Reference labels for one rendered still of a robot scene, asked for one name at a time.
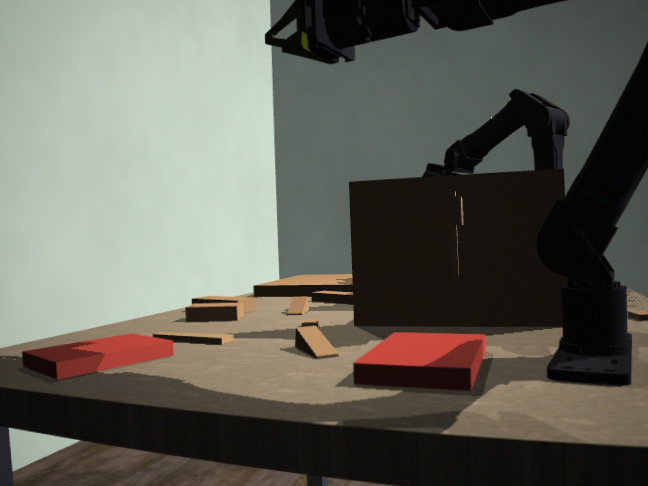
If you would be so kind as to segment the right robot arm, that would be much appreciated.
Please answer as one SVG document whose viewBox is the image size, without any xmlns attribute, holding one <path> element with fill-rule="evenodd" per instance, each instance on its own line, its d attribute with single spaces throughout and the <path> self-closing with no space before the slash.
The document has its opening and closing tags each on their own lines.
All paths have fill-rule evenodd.
<svg viewBox="0 0 648 486">
<path fill-rule="evenodd" d="M 473 174 L 474 167 L 490 150 L 523 125 L 527 128 L 527 136 L 531 137 L 535 170 L 563 169 L 569 115 L 542 96 L 530 94 L 532 96 L 519 89 L 510 92 L 511 100 L 500 112 L 451 145 L 445 153 L 445 165 L 428 163 L 422 177 L 462 175 L 453 172 Z"/>
</svg>

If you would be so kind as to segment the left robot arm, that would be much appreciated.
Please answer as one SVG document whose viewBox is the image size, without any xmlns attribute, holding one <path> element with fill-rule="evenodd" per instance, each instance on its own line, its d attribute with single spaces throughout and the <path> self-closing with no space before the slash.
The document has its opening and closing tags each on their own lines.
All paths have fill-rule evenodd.
<svg viewBox="0 0 648 486">
<path fill-rule="evenodd" d="M 361 21 L 382 40 L 416 32 L 420 16 L 435 30 L 465 31 L 561 1 L 366 0 Z M 550 380 L 631 384 L 627 287 L 614 281 L 603 254 L 647 169 L 648 42 L 587 161 L 537 237 L 542 263 L 569 280 L 562 286 L 563 337 L 547 366 Z"/>
</svg>

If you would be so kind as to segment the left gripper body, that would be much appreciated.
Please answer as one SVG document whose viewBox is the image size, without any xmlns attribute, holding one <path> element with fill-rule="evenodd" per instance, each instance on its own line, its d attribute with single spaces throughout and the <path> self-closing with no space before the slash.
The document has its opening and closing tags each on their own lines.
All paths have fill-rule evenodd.
<svg viewBox="0 0 648 486">
<path fill-rule="evenodd" d="M 309 50 L 335 64 L 340 57 L 354 61 L 356 45 L 378 41 L 361 21 L 365 2 L 361 0 L 360 10 L 324 19 L 322 0 L 301 0 L 302 31 L 307 33 Z"/>
</svg>

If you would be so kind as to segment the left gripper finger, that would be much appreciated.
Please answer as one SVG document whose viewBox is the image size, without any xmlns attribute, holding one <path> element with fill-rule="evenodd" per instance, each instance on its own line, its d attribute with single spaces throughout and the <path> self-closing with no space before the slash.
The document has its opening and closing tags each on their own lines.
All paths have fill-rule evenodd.
<svg viewBox="0 0 648 486">
<path fill-rule="evenodd" d="M 296 33 L 297 33 L 297 32 L 295 32 L 294 34 L 296 34 Z M 289 36 L 287 39 L 294 39 L 294 34 L 292 34 L 291 36 Z M 320 56 L 318 56 L 318 55 L 312 53 L 311 51 L 308 52 L 308 53 L 306 53 L 306 52 L 301 52 L 301 51 L 297 51 L 297 50 L 292 50 L 292 49 L 282 48 L 282 52 L 284 52 L 284 53 L 288 53 L 288 54 L 297 55 L 297 56 L 301 56 L 301 57 L 305 57 L 305 58 L 309 58 L 309 59 L 316 60 L 316 61 L 320 61 L 320 62 L 324 62 L 324 63 L 327 63 L 327 64 L 333 64 L 333 63 L 331 63 L 330 61 L 328 61 L 328 60 L 326 60 L 326 59 L 324 59 L 324 58 L 322 58 L 322 57 L 320 57 Z"/>
<path fill-rule="evenodd" d="M 297 18 L 297 33 L 294 34 L 294 39 L 280 39 L 275 38 L 275 35 L 285 28 L 289 23 Z M 299 27 L 298 27 L 299 24 Z M 310 52 L 308 48 L 307 33 L 302 31 L 301 23 L 301 0 L 295 0 L 282 18 L 265 33 L 265 44 L 287 48 L 302 52 Z"/>
</svg>

